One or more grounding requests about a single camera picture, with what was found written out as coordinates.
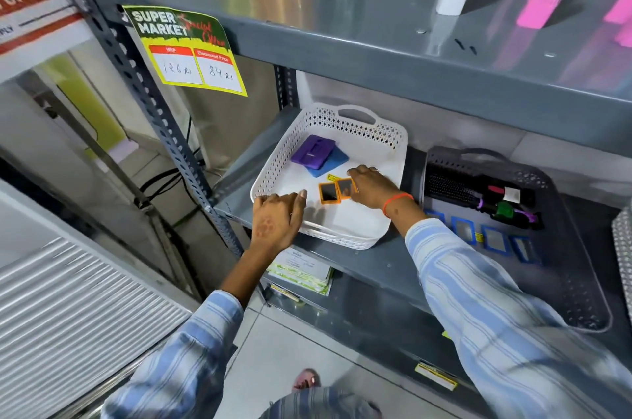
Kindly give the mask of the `person's sandalled foot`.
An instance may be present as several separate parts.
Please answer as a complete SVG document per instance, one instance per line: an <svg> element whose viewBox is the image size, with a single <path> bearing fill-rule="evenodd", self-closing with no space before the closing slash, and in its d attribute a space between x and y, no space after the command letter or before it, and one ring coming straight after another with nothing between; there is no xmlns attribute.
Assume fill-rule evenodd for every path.
<svg viewBox="0 0 632 419"><path fill-rule="evenodd" d="M321 387L320 375L313 368L305 368L295 378L291 391L298 392L318 387Z"/></svg>

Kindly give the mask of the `purple folding pocket mirror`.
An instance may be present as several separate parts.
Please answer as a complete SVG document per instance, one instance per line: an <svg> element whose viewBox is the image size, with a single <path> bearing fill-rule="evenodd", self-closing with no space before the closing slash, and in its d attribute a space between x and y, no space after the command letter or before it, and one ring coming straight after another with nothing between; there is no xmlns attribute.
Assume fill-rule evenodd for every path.
<svg viewBox="0 0 632 419"><path fill-rule="evenodd" d="M312 134L292 154L290 160L306 168L320 169L335 147L335 140Z"/></svg>

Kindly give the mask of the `person's left forearm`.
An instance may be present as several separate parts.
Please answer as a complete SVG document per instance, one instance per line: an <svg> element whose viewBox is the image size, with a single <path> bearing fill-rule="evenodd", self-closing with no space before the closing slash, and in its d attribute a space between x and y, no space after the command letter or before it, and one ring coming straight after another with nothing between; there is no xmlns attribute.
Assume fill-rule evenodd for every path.
<svg viewBox="0 0 632 419"><path fill-rule="evenodd" d="M167 343L106 399L100 419L214 419L223 399L225 371L252 292L280 247L251 244L234 271L236 286L214 291Z"/></svg>

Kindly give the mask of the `grey plastic basket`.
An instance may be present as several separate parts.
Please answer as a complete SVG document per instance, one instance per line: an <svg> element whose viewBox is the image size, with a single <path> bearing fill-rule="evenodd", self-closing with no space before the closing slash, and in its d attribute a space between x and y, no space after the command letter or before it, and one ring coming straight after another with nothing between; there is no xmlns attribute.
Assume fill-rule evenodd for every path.
<svg viewBox="0 0 632 419"><path fill-rule="evenodd" d="M519 229L496 222L473 208L427 196L425 177L432 170L488 175L533 189L535 207L520 207L532 213L540 213L544 229ZM596 278L589 254L549 175L536 167L510 161L492 150L434 146L427 152L423 178L423 208L443 213L446 217L445 225L450 230L452 216L472 221L477 232L477 244L470 246L500 264L522 291L551 305L569 326L577 330L597 334L605 332L611 326L612 314ZM483 245L480 229L482 225L503 231L508 239L511 235L530 238L542 264L520 262L511 244L509 256L487 251Z"/></svg>

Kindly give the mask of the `green and white shelf label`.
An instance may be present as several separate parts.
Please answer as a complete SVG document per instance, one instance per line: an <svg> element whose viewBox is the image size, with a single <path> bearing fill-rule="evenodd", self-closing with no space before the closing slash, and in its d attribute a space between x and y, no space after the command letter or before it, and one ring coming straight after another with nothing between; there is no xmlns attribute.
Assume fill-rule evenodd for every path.
<svg viewBox="0 0 632 419"><path fill-rule="evenodd" d="M333 283L333 268L293 247L282 251L268 266L270 277L328 296Z"/></svg>

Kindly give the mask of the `black paddle hairbrush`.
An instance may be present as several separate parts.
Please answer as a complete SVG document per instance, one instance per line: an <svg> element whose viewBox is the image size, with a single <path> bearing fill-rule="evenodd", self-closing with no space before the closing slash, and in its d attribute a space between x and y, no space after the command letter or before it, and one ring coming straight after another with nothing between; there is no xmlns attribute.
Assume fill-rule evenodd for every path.
<svg viewBox="0 0 632 419"><path fill-rule="evenodd" d="M446 202L481 210L506 201L533 208L533 189L520 187L488 175L468 175L450 170L432 170L425 177L425 194Z"/></svg>

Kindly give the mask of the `person's right hand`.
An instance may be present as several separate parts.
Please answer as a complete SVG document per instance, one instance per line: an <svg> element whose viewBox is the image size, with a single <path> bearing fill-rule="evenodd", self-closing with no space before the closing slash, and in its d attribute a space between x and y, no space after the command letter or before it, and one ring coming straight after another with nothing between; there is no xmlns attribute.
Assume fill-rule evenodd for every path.
<svg viewBox="0 0 632 419"><path fill-rule="evenodd" d="M391 196L401 192L390 179L382 175L375 167L359 165L350 168L347 175L353 179L359 191L351 199L371 209L382 210L383 204Z"/></svg>

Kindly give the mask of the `person's striped garment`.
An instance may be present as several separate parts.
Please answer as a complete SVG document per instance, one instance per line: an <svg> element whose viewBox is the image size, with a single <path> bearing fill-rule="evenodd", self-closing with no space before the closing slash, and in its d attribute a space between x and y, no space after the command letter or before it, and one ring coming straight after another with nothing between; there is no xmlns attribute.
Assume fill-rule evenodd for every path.
<svg viewBox="0 0 632 419"><path fill-rule="evenodd" d="M335 387L294 391L272 403L259 419L383 419L374 403Z"/></svg>

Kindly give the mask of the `orange wrist thread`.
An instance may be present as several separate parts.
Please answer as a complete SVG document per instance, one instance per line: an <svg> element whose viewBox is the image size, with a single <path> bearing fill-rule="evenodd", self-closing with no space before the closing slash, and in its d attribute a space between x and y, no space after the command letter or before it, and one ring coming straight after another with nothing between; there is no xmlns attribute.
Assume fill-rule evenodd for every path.
<svg viewBox="0 0 632 419"><path fill-rule="evenodd" d="M382 208L382 213L384 216L391 218L390 215L388 215L387 213L387 209L389 207L389 205L391 203L393 203L394 201L397 201L399 199L412 199L413 201L415 201L415 198L407 192L399 192L398 194L395 194L393 196L391 196L384 204L383 204L383 208Z"/></svg>

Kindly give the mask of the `person's left hand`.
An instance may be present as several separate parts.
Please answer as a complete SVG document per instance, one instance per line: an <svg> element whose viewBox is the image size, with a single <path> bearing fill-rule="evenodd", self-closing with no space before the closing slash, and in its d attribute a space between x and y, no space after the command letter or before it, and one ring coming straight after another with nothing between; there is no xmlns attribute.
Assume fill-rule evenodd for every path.
<svg viewBox="0 0 632 419"><path fill-rule="evenodd" d="M257 196L249 249L274 259L292 244L302 225L293 225L295 194Z"/></svg>

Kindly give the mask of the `person's right forearm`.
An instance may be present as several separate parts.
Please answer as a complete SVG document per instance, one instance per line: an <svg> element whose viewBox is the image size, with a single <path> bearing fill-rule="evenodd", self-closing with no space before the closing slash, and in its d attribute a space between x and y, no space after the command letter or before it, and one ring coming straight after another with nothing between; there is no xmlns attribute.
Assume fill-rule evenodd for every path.
<svg viewBox="0 0 632 419"><path fill-rule="evenodd" d="M416 201L387 209L432 313L499 419L632 419L632 372Z"/></svg>

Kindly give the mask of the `black hairbrush with green tag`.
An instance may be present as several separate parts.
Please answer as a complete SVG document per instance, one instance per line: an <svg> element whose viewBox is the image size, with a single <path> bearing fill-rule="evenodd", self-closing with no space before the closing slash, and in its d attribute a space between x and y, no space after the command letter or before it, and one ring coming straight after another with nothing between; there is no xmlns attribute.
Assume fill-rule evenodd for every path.
<svg viewBox="0 0 632 419"><path fill-rule="evenodd" d="M540 231L544 229L540 213L532 213L521 209L519 205L501 200L496 204L486 203L482 199L475 210L490 216L494 221L519 229Z"/></svg>

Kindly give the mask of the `white plastic basket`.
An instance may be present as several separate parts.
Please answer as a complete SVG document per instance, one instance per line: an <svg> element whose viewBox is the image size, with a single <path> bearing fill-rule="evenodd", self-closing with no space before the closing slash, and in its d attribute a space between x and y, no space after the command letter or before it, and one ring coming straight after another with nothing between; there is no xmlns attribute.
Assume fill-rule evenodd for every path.
<svg viewBox="0 0 632 419"><path fill-rule="evenodd" d="M259 196L282 196L304 189L308 196L301 233L354 250L373 247L387 233L390 220L379 210L351 199L323 203L320 190L328 183L326 175L313 177L306 167L291 161L310 135L335 141L348 156L332 175L346 178L350 168L364 164L376 167L399 186L407 155L407 131L361 106L314 103L291 122L250 190L254 201Z"/></svg>

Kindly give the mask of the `blue folding pocket mirror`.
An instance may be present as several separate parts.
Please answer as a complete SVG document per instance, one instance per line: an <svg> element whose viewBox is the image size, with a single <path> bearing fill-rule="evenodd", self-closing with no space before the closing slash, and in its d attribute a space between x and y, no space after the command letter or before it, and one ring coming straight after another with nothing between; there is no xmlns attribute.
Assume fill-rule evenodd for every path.
<svg viewBox="0 0 632 419"><path fill-rule="evenodd" d="M313 177L320 177L322 175L327 175L331 170L345 164L348 160L349 156L336 146L320 168L306 167L306 170Z"/></svg>

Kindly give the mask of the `white ribbed panel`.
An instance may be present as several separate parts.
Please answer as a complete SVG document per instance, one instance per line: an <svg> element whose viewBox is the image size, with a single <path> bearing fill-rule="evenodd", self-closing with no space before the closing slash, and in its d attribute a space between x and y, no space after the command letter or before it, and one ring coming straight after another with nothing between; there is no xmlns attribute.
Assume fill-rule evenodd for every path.
<svg viewBox="0 0 632 419"><path fill-rule="evenodd" d="M0 419L48 419L189 314L63 237L6 253L0 258Z"/></svg>

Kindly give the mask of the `silver mesh basket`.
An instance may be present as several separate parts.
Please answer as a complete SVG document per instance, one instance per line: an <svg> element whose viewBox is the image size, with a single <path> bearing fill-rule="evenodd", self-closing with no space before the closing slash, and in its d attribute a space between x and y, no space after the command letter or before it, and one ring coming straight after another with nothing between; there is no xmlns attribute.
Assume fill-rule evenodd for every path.
<svg viewBox="0 0 632 419"><path fill-rule="evenodd" d="M623 296L632 327L632 198L611 223Z"/></svg>

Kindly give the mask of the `yellow price sign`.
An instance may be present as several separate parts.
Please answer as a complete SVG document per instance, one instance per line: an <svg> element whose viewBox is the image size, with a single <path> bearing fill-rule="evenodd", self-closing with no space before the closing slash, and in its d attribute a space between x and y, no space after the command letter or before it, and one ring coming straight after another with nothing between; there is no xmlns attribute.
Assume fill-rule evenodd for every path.
<svg viewBox="0 0 632 419"><path fill-rule="evenodd" d="M159 6L123 6L163 84L247 97L226 32L213 16Z"/></svg>

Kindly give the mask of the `yellow shelf label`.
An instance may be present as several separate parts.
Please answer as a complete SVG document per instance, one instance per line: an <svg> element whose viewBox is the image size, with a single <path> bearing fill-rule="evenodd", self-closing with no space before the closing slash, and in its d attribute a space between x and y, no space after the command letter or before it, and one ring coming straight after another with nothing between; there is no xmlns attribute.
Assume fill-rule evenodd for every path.
<svg viewBox="0 0 632 419"><path fill-rule="evenodd" d="M430 381L433 381L434 383L437 383L438 385L446 388L449 391L454 391L454 389L459 385L456 380L443 374L437 368L431 367L430 365L423 362L417 363L417 365L415 366L415 372L424 376Z"/></svg>

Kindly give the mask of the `grey metal shelf rack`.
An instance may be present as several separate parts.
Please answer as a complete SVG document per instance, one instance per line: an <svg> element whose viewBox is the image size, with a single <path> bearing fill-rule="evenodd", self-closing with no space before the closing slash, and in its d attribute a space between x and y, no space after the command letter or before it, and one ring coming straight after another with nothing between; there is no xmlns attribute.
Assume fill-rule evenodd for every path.
<svg viewBox="0 0 632 419"><path fill-rule="evenodd" d="M460 17L439 19L431 0L74 0L102 49L131 90L145 117L192 187L207 219L233 253L242 246L229 220L251 227L247 186L255 168L299 114L296 71L436 106L600 152L632 159L632 86L613 92L588 87L599 79L581 70L557 80L580 60L580 46L612 54L615 73L632 80L630 53L607 46L611 25L597 27L595 8L566 14L539 32L487 39L500 3ZM279 113L241 154L217 186L210 187L188 146L176 151L181 133L148 63L132 45L123 4L139 2L210 14L218 19L238 55L270 63L278 81Z"/></svg>

